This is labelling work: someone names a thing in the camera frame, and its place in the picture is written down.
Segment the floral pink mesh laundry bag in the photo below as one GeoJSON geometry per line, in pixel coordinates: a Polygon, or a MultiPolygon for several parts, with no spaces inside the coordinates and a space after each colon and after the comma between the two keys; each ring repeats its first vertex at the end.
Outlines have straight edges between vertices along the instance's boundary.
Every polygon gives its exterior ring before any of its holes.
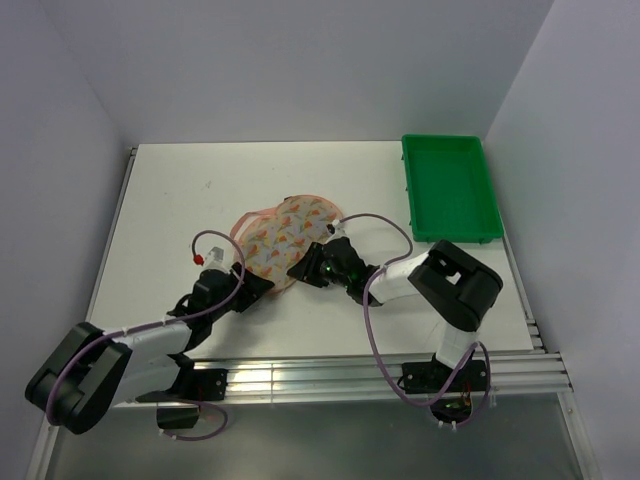
{"type": "Polygon", "coordinates": [[[274,283],[272,291],[289,288],[295,279],[287,275],[313,242],[330,236],[327,226],[343,218],[331,201],[313,195],[291,196],[280,204],[245,213],[231,228],[248,271],[274,283]]]}

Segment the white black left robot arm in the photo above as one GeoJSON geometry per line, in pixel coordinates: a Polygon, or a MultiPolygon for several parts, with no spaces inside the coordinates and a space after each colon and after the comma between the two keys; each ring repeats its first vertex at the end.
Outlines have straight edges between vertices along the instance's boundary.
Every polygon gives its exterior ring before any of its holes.
{"type": "Polygon", "coordinates": [[[228,271],[202,271],[159,321],[112,332],[78,323],[28,382],[25,398],[74,434],[89,431],[125,401],[220,400],[222,376],[197,373],[188,354],[216,321],[246,311],[274,288],[234,263],[228,271]]]}

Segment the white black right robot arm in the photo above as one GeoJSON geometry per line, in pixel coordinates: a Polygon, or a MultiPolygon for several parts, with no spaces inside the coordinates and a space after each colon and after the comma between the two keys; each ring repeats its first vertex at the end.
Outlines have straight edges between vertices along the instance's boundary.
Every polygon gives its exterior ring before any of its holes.
{"type": "Polygon", "coordinates": [[[312,243],[287,275],[317,288],[340,285],[365,310],[423,297],[445,323],[432,370],[435,383],[446,390],[466,379],[465,363],[478,330],[503,288],[494,270],[447,240],[421,255],[375,266],[365,263],[348,237],[341,236],[325,244],[312,243]]]}

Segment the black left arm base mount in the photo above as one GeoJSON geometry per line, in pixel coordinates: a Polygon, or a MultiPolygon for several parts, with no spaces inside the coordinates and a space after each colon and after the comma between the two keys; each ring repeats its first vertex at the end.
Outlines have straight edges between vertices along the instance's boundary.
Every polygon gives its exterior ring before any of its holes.
{"type": "Polygon", "coordinates": [[[186,407],[158,407],[156,423],[159,428],[169,431],[187,430],[196,426],[202,416],[204,402],[217,402],[225,398],[229,371],[223,368],[195,369],[177,385],[158,394],[158,402],[181,403],[186,407]]]}

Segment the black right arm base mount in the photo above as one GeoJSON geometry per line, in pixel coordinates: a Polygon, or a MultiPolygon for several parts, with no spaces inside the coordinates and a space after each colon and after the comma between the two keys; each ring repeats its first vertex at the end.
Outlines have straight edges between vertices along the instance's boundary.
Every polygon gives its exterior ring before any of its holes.
{"type": "MultiPolygon", "coordinates": [[[[396,385],[407,395],[436,395],[453,373],[435,358],[428,362],[405,362],[401,370],[396,385]]],[[[469,359],[429,411],[439,426],[457,429],[470,423],[488,405],[490,392],[490,365],[485,360],[469,359]]]]}

